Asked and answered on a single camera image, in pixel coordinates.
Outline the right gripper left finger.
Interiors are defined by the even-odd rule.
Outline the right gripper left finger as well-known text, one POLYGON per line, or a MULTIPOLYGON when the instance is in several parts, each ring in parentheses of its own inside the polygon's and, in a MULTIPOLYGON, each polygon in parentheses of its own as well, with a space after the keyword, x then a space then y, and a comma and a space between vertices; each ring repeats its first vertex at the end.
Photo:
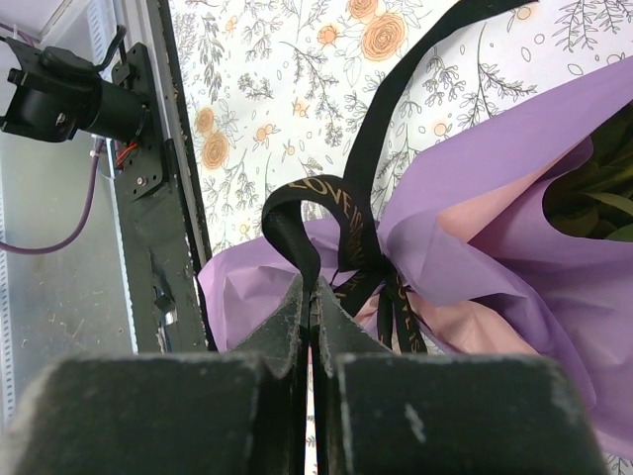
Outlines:
POLYGON ((257 363, 249 474, 303 474, 308 376, 308 298, 295 276, 277 309, 237 351, 257 363))

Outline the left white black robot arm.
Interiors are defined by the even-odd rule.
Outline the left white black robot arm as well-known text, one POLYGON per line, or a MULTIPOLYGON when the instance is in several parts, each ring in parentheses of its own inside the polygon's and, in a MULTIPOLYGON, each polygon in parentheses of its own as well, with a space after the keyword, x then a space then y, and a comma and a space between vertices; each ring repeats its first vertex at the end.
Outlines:
POLYGON ((2 132, 46 143, 70 141, 78 131, 122 143, 142 134, 148 110, 141 98, 104 80, 95 64, 65 48, 3 42, 20 66, 7 74, 16 90, 2 132))

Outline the black ribbon with gold text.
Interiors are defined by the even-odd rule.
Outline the black ribbon with gold text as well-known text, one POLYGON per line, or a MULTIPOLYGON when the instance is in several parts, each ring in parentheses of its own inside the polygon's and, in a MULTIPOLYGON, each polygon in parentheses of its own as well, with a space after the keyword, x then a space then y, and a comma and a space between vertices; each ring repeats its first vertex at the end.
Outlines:
POLYGON ((290 182, 273 192, 262 211, 268 242, 302 274, 312 292, 321 270, 320 255, 301 216, 305 202, 328 209, 339 225, 337 267, 349 273, 331 289, 351 317, 374 301, 378 341, 398 353, 425 353, 435 338, 465 354, 536 354, 499 312, 467 300, 436 307, 411 290, 392 258, 381 250, 371 194, 382 147, 398 102, 414 72, 439 42, 473 23, 517 7, 515 1, 459 1, 407 52, 377 88, 359 129, 342 176, 317 175, 290 182))

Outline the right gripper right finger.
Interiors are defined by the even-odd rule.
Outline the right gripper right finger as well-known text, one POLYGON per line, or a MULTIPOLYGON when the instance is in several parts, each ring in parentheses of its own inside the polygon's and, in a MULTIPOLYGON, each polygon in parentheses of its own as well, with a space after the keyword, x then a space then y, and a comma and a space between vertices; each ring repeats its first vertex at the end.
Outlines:
POLYGON ((310 309, 316 450, 321 474, 388 474, 384 443, 392 354, 359 326, 323 278, 310 309))

